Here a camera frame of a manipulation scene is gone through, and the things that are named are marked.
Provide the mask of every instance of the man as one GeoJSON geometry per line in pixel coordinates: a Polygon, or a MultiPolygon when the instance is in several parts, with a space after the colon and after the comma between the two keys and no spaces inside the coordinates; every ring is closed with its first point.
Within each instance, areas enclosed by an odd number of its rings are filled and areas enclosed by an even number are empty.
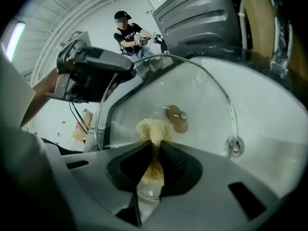
{"type": "Polygon", "coordinates": [[[143,57],[152,56],[153,53],[147,46],[142,46],[140,41],[135,41],[134,36],[136,33],[141,33],[145,37],[151,38],[153,40],[153,35],[148,31],[142,29],[136,23],[128,23],[131,16],[125,11],[118,11],[115,14],[115,22],[117,25],[117,32],[114,33],[114,38],[116,41],[122,45],[128,57],[132,62],[136,62],[143,57]]]}

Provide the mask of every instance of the black cap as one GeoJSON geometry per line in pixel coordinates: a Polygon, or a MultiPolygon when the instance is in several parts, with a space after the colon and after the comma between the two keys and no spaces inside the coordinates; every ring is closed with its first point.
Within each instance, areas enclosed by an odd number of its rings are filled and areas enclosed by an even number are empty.
{"type": "Polygon", "coordinates": [[[123,22],[123,19],[130,20],[131,17],[125,11],[118,11],[118,12],[115,13],[115,21],[123,22]]]}

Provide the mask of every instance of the black cable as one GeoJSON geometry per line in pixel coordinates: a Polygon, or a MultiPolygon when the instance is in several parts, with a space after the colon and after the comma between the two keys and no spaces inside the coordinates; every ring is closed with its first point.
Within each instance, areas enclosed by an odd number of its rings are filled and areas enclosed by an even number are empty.
{"type": "Polygon", "coordinates": [[[89,128],[88,128],[88,126],[86,125],[85,121],[82,119],[81,115],[79,114],[78,110],[76,109],[74,103],[71,103],[71,104],[73,105],[73,107],[74,107],[74,109],[75,109],[75,111],[76,111],[76,113],[77,113],[79,119],[80,119],[80,120],[82,121],[82,123],[86,126],[87,130],[89,130],[89,128]]]}
{"type": "Polygon", "coordinates": [[[82,125],[80,124],[80,122],[78,121],[77,117],[75,116],[75,114],[74,114],[74,112],[73,112],[73,110],[72,110],[72,108],[71,108],[71,103],[69,103],[69,109],[71,110],[73,116],[75,117],[76,121],[79,123],[80,127],[82,128],[82,130],[84,130],[84,132],[85,132],[86,134],[88,134],[88,133],[85,131],[85,129],[82,127],[82,125]]]}

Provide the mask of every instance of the ceiling light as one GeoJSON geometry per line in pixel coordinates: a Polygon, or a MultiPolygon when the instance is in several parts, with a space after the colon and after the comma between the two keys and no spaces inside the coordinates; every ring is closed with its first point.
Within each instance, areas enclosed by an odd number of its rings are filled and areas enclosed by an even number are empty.
{"type": "Polygon", "coordinates": [[[6,48],[6,55],[9,58],[10,62],[12,62],[12,60],[13,60],[13,56],[14,56],[14,52],[16,50],[16,46],[17,46],[18,41],[21,37],[21,34],[23,33],[25,26],[26,26],[25,23],[18,22],[15,25],[14,30],[11,34],[8,46],[6,48]]]}

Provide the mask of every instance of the black t-shirt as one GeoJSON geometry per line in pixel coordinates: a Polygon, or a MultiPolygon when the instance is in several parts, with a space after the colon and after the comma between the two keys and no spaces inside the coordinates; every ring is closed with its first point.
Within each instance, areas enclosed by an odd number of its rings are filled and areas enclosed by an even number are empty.
{"type": "MultiPolygon", "coordinates": [[[[136,23],[130,23],[128,24],[128,27],[126,30],[122,30],[120,28],[117,29],[117,33],[114,34],[114,38],[116,41],[121,44],[122,41],[126,42],[132,42],[134,41],[134,36],[138,32],[142,30],[140,26],[138,26],[136,23]]],[[[135,54],[140,50],[140,46],[136,45],[135,47],[125,47],[125,50],[130,54],[135,54]]]]}

